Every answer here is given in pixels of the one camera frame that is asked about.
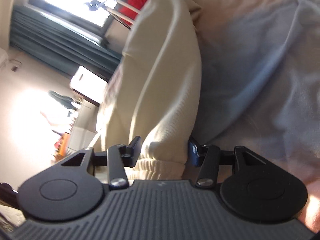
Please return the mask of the red garment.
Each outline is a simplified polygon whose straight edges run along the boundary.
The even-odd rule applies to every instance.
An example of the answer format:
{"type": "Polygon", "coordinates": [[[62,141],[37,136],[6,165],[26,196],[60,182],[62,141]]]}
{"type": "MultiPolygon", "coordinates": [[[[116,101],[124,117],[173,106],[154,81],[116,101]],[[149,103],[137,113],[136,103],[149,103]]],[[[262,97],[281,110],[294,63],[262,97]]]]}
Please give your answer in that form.
{"type": "MultiPolygon", "coordinates": [[[[126,3],[135,7],[138,10],[141,10],[142,7],[144,6],[144,4],[147,2],[147,0],[126,0],[126,3]]],[[[122,6],[119,9],[119,12],[123,15],[125,15],[128,18],[131,18],[132,20],[135,20],[136,17],[138,16],[138,14],[134,11],[132,11],[131,9],[122,6]]]]}

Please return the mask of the cream white zip sweatshirt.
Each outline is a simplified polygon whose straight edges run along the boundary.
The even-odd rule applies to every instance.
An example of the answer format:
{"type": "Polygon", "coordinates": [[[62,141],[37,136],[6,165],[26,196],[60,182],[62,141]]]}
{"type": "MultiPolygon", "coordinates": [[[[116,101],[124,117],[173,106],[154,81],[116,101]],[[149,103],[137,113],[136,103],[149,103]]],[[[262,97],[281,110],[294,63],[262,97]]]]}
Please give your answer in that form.
{"type": "Polygon", "coordinates": [[[96,150],[142,139],[129,181],[181,179],[200,99],[201,55],[193,0],[148,0],[105,89],[96,150]]]}

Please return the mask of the pastel rainbow bed sheet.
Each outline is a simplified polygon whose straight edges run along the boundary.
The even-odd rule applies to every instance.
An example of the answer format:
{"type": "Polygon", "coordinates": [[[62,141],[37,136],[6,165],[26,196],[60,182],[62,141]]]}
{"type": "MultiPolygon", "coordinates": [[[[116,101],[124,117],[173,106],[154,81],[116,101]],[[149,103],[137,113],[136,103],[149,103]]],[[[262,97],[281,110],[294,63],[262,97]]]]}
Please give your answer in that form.
{"type": "Polygon", "coordinates": [[[193,0],[202,86],[193,136],[244,145],[301,179],[319,231],[319,0],[193,0]]]}

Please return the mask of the white board dark chair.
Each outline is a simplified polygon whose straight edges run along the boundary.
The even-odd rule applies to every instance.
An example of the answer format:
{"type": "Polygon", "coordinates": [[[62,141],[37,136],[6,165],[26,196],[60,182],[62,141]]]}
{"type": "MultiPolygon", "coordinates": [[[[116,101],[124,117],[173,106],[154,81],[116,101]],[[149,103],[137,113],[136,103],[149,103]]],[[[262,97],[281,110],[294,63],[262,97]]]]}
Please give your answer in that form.
{"type": "Polygon", "coordinates": [[[87,101],[91,100],[96,104],[101,104],[107,82],[84,66],[79,66],[69,85],[72,90],[82,95],[87,101]]]}

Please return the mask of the teal green curtain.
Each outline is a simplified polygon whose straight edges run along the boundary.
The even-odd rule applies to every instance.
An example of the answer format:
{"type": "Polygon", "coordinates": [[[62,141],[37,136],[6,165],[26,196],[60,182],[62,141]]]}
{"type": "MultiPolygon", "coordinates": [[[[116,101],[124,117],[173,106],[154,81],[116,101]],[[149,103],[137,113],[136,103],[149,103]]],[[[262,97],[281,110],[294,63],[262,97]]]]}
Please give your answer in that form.
{"type": "Polygon", "coordinates": [[[10,45],[67,77],[84,66],[107,81],[122,58],[120,53],[26,6],[12,9],[10,45]]]}

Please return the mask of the white dresser cabinet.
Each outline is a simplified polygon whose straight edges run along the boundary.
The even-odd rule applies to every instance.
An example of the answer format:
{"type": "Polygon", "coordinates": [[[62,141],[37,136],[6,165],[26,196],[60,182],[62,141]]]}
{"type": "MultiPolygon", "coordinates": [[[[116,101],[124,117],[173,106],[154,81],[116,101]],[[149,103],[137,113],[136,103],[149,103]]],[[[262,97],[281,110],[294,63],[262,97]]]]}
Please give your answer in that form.
{"type": "Polygon", "coordinates": [[[96,123],[99,107],[84,100],[81,108],[78,111],[72,130],[68,145],[66,148],[66,155],[71,155],[78,150],[87,148],[92,139],[96,135],[96,123]]]}

